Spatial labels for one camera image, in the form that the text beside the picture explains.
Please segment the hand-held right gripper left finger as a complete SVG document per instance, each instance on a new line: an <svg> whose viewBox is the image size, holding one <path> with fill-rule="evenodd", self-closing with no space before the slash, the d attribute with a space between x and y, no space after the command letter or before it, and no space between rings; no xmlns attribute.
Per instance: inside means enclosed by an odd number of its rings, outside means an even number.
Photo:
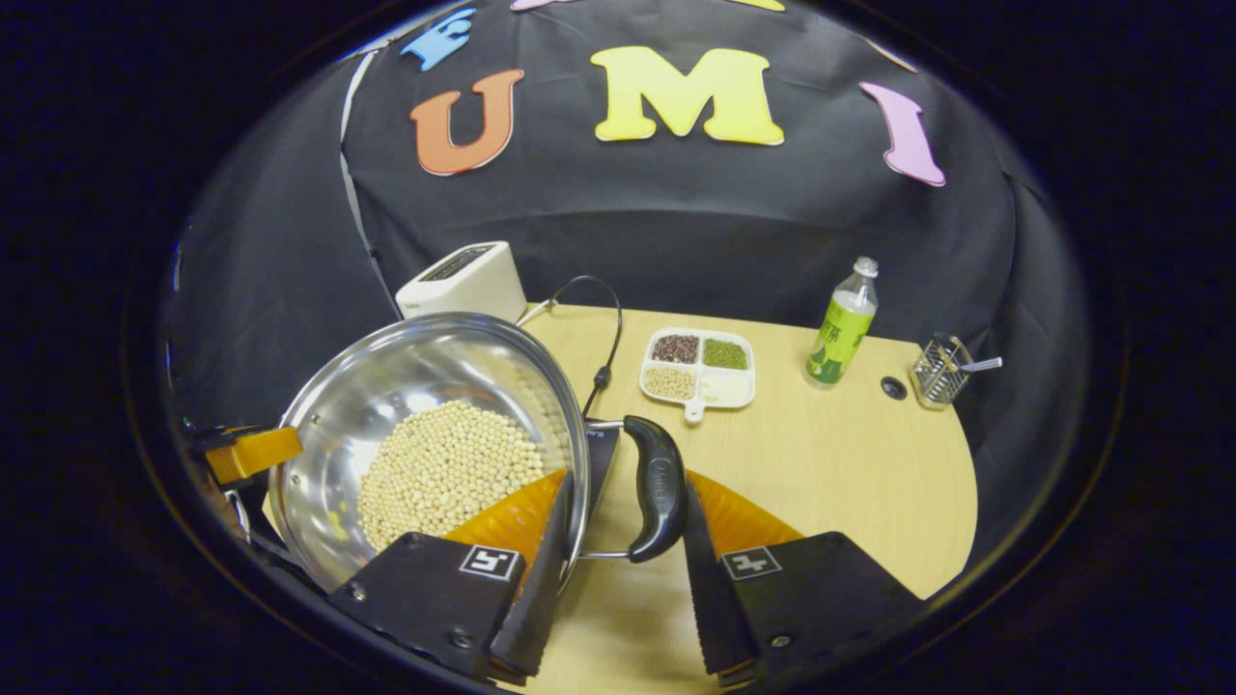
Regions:
<svg viewBox="0 0 1236 695"><path fill-rule="evenodd" d="M409 532L328 595L349 620L472 681L523 683L548 642L574 476L510 493L449 538Z"/></svg>

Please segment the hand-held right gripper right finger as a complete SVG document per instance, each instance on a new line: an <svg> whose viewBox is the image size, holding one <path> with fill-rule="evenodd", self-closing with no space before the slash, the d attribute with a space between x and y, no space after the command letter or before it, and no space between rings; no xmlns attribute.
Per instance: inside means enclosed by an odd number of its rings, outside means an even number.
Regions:
<svg viewBox="0 0 1236 695"><path fill-rule="evenodd" d="M697 472L686 474L684 545L705 669L723 688L840 665L923 606L845 534L803 535Z"/></svg>

